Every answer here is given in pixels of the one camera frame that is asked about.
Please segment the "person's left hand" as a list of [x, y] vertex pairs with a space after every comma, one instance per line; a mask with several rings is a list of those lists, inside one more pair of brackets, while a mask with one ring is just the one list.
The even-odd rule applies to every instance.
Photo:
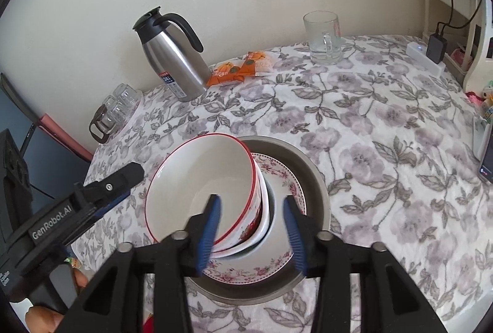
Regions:
[[42, 306], [32, 306], [25, 314], [25, 322], [30, 333], [54, 333], [63, 315]]

